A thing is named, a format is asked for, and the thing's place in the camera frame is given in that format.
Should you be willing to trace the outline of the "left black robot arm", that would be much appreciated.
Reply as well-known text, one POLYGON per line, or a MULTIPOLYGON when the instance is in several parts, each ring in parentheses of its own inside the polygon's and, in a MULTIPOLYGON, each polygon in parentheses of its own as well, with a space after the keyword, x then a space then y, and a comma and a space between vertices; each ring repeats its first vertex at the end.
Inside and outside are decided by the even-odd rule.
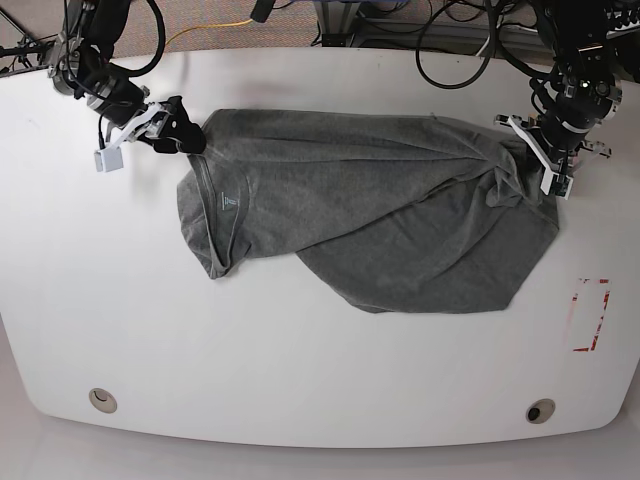
POLYGON ((529 131, 554 167, 564 173, 569 159, 588 133, 615 113, 622 91, 610 66, 605 1, 531 1, 536 29, 553 52, 548 72, 529 67, 507 50, 496 48, 512 66, 530 78, 532 100, 540 104, 529 131))

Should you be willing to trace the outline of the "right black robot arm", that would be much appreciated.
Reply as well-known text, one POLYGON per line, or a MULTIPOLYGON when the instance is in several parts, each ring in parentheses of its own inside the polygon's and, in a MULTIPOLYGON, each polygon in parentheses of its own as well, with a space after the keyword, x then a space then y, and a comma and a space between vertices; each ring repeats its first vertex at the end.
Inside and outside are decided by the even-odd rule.
POLYGON ((130 69, 112 61, 124 32, 129 1, 65 1, 64 18, 49 59, 49 78, 62 95, 84 98, 99 115, 99 154, 117 153, 123 141, 141 141, 163 154, 201 154, 206 138, 192 122, 180 96, 147 101, 148 91, 133 80, 149 74, 162 59, 166 44, 164 19, 149 1, 157 32, 154 55, 130 69))

